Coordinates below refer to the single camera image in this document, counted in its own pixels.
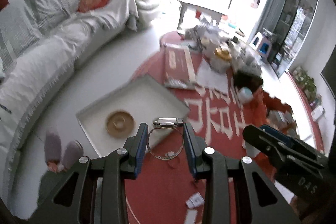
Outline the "grey covered sofa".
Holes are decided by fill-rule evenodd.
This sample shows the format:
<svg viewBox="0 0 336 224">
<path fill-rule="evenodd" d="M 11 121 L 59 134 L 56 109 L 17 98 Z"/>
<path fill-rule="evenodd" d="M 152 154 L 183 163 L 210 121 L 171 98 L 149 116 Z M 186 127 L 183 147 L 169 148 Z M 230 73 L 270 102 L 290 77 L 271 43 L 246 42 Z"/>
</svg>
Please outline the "grey covered sofa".
<svg viewBox="0 0 336 224">
<path fill-rule="evenodd" d="M 1 11 L 1 199 L 9 200 L 21 148 L 58 90 L 124 28 L 135 0 L 77 12 L 81 0 L 15 0 Z"/>
</svg>

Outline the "black bag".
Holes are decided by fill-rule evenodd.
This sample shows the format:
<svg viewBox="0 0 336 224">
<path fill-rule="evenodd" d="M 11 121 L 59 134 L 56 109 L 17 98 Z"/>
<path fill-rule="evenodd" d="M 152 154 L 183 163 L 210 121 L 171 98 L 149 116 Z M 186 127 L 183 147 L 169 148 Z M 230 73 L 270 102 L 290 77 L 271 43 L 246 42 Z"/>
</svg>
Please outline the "black bag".
<svg viewBox="0 0 336 224">
<path fill-rule="evenodd" d="M 234 86 L 237 87 L 238 90 L 247 88 L 252 93 L 263 85 L 263 79 L 260 76 L 242 71 L 237 71 L 233 74 L 233 81 Z"/>
</svg>

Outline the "white teal lidded jar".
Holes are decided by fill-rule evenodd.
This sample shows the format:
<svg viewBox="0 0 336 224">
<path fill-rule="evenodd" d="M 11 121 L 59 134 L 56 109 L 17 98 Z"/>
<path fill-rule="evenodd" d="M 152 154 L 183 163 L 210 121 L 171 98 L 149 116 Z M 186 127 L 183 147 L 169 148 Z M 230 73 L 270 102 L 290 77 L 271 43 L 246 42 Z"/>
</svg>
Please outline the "white teal lidded jar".
<svg viewBox="0 0 336 224">
<path fill-rule="evenodd" d="M 253 93 L 247 87 L 243 87 L 238 91 L 238 99 L 241 104 L 247 104 L 253 100 Z"/>
</svg>

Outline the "clear tub yellow lid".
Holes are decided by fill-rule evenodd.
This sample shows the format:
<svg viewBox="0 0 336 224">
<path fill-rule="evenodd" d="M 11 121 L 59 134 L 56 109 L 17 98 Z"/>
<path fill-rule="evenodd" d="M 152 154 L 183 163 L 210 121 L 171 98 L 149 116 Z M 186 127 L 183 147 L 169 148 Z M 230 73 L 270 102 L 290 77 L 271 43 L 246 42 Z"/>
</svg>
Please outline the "clear tub yellow lid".
<svg viewBox="0 0 336 224">
<path fill-rule="evenodd" d="M 231 66 L 232 56 L 229 50 L 217 47 L 213 55 L 210 57 L 210 66 L 217 73 L 226 73 Z"/>
</svg>

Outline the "grey shallow cardboard box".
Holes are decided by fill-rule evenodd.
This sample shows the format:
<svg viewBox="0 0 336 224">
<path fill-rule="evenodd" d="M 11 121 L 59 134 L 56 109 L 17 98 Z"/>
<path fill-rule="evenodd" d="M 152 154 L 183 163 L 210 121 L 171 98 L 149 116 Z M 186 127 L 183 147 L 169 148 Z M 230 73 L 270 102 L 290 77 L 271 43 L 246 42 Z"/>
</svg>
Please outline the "grey shallow cardboard box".
<svg viewBox="0 0 336 224">
<path fill-rule="evenodd" d="M 116 111 L 128 112 L 133 117 L 134 129 L 126 136 L 130 137 L 137 133 L 140 123 L 147 123 L 151 130 L 155 119 L 186 118 L 190 109 L 150 75 L 132 80 L 76 114 L 82 130 L 99 157 L 121 148 L 126 141 L 126 137 L 115 138 L 106 131 L 106 119 Z"/>
</svg>

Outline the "grey slippers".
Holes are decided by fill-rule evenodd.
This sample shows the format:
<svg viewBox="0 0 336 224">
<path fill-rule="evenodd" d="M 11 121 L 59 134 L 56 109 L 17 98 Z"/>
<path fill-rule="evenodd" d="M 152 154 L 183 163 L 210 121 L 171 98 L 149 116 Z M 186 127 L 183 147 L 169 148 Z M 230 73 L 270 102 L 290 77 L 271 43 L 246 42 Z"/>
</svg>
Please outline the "grey slippers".
<svg viewBox="0 0 336 224">
<path fill-rule="evenodd" d="M 60 136 L 47 132 L 45 139 L 45 162 L 49 171 L 59 173 L 69 170 L 84 155 L 82 145 L 73 140 L 62 149 Z"/>
</svg>

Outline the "white paper sheet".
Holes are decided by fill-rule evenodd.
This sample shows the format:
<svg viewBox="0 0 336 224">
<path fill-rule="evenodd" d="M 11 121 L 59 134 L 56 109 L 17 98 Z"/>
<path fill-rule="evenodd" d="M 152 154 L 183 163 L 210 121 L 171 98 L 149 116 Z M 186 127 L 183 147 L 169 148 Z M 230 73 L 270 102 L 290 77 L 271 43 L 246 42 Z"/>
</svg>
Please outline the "white paper sheet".
<svg viewBox="0 0 336 224">
<path fill-rule="evenodd" d="M 227 75 L 213 71 L 205 59 L 202 59 L 198 67 L 196 82 L 199 86 L 215 89 L 222 94 L 228 95 Z"/>
</svg>

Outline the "red gift boxes pile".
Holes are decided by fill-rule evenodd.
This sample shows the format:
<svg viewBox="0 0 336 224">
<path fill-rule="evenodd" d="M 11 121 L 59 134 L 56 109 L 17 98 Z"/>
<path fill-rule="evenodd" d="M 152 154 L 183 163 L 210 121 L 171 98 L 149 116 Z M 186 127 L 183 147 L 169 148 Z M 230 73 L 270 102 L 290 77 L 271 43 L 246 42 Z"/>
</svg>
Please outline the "red gift boxes pile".
<svg viewBox="0 0 336 224">
<path fill-rule="evenodd" d="M 291 106 L 282 103 L 277 97 L 271 97 L 262 88 L 258 88 L 253 94 L 251 112 L 251 122 L 257 127 L 267 124 L 287 135 L 289 130 L 296 130 Z"/>
</svg>

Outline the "tan ring-shaped tray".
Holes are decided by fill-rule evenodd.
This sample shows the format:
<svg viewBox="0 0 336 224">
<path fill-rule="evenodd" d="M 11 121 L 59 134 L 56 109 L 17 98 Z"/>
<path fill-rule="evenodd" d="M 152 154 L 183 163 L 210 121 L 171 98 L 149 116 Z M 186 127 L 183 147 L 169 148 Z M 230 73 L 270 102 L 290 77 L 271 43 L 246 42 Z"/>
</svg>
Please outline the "tan ring-shaped tray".
<svg viewBox="0 0 336 224">
<path fill-rule="evenodd" d="M 116 139 L 129 137 L 133 132 L 135 121 L 131 114 L 124 110 L 111 112 L 105 121 L 107 133 Z"/>
</svg>

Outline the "metal hose clamp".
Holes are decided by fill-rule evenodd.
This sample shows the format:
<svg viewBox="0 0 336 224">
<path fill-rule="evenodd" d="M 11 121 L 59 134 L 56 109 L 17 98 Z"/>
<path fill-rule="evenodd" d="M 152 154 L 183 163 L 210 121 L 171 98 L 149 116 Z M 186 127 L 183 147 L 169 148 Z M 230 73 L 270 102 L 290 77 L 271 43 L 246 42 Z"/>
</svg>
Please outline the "metal hose clamp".
<svg viewBox="0 0 336 224">
<path fill-rule="evenodd" d="M 147 135 L 146 146 L 148 152 L 158 160 L 168 161 L 176 158 L 182 152 L 184 146 L 184 139 L 182 139 L 182 144 L 177 150 L 177 152 L 172 150 L 166 153 L 164 156 L 162 156 L 162 155 L 156 155 L 153 152 L 153 149 L 150 146 L 150 138 L 152 133 L 154 133 L 154 136 L 157 138 L 155 143 L 153 143 L 155 148 L 157 147 L 157 145 L 160 145 L 163 141 L 165 141 L 171 135 L 171 133 L 175 131 L 179 132 L 179 128 L 183 127 L 183 124 L 184 124 L 183 118 L 156 118 L 153 121 L 153 128 L 149 131 Z"/>
</svg>

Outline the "large red flat box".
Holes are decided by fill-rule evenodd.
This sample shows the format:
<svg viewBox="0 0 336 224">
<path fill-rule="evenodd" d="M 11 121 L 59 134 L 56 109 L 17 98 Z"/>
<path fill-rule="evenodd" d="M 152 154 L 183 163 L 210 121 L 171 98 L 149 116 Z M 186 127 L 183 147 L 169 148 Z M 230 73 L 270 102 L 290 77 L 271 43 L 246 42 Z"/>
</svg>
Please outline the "large red flat box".
<svg viewBox="0 0 336 224">
<path fill-rule="evenodd" d="M 164 82 L 167 88 L 195 90 L 196 75 L 188 47 L 166 44 Z"/>
</svg>

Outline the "small white box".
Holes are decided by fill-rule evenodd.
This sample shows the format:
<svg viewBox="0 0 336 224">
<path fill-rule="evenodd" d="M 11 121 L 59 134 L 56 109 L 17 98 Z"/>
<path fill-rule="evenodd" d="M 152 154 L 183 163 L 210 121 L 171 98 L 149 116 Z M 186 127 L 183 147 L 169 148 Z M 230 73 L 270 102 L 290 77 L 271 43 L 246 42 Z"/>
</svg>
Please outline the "small white box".
<svg viewBox="0 0 336 224">
<path fill-rule="evenodd" d="M 205 200 L 199 192 L 196 192 L 186 201 L 186 206 L 189 209 L 196 209 L 205 204 Z"/>
</svg>

